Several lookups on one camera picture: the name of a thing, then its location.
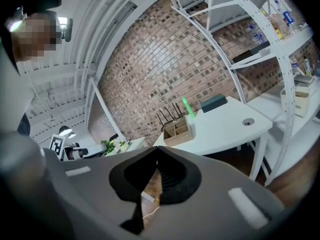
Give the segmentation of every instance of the white storage box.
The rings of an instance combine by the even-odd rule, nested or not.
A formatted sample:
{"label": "white storage box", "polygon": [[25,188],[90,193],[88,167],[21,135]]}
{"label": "white storage box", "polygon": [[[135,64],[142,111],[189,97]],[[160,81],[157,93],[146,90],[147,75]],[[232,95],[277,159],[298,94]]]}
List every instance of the white storage box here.
{"label": "white storage box", "polygon": [[[287,97],[286,97],[286,90],[283,89],[280,93],[281,96],[281,107],[282,110],[286,112],[287,107]],[[309,96],[310,96],[310,89],[307,87],[300,87],[297,86],[295,88],[295,109],[294,113],[297,116],[305,117],[308,109],[309,109]]]}

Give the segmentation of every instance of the person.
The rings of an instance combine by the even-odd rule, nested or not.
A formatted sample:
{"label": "person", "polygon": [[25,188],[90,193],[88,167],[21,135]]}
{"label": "person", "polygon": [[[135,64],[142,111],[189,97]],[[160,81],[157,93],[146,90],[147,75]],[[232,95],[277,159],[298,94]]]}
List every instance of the person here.
{"label": "person", "polygon": [[[62,31],[58,22],[54,11],[44,10],[26,17],[12,32],[8,26],[1,26],[2,45],[18,73],[17,62],[43,57],[45,51],[54,50],[61,42]],[[17,131],[29,136],[30,129],[28,117],[24,114]]]}

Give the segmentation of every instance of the wooden floor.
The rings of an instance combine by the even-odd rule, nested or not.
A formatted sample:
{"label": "wooden floor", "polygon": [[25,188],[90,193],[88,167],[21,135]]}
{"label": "wooden floor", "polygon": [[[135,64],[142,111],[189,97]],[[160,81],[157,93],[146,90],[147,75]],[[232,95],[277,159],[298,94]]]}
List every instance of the wooden floor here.
{"label": "wooden floor", "polygon": [[[254,152],[251,148],[242,148],[241,151],[231,149],[212,154],[210,157],[226,162],[249,176],[254,159]],[[314,177],[319,168],[319,161],[320,138],[302,160],[284,174],[275,178],[267,188],[282,201],[285,207],[295,205],[304,195],[306,195],[313,184]],[[256,182],[264,185],[265,181],[266,177],[261,169]],[[155,198],[155,202],[152,203],[142,197],[142,214],[143,216],[146,216],[160,206],[159,197],[162,192],[162,187],[161,176],[158,170],[156,170],[144,191]],[[145,227],[148,226],[156,213],[157,211],[143,220]]]}

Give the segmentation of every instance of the white shelving unit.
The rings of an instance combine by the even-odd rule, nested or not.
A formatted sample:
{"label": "white shelving unit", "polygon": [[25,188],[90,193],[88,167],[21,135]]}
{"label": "white shelving unit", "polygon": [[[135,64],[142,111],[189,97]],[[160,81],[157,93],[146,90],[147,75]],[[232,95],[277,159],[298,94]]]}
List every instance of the white shelving unit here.
{"label": "white shelving unit", "polygon": [[[305,28],[290,38],[280,40],[271,23],[259,10],[267,0],[205,0],[208,8],[190,15],[186,12],[186,8],[190,8],[188,4],[194,5],[195,1],[172,0],[172,8],[190,21],[208,39],[220,55],[243,103],[246,103],[246,99],[237,77],[237,70],[271,58],[276,58],[278,61],[283,82],[248,103],[250,107],[256,109],[274,123],[273,128],[268,133],[269,137],[265,153],[265,157],[271,168],[271,173],[268,174],[264,167],[264,172],[267,176],[265,185],[269,185],[275,177],[297,163],[308,152],[320,135],[320,124],[312,121],[312,118],[320,108],[320,83],[316,83],[318,90],[310,98],[307,115],[304,118],[296,116],[294,114],[296,106],[294,74],[296,72],[292,72],[289,59],[289,56],[294,51],[299,49],[312,37],[313,32],[310,28]],[[195,15],[202,13],[207,14],[206,27],[203,27],[193,19]],[[269,51],[266,52],[266,55],[258,53],[231,64],[224,51],[214,40],[211,32],[245,17],[252,17],[263,31],[270,43],[270,46],[266,48]],[[283,112],[281,107],[280,92],[282,89],[285,89],[286,92],[285,111],[287,112]]]}

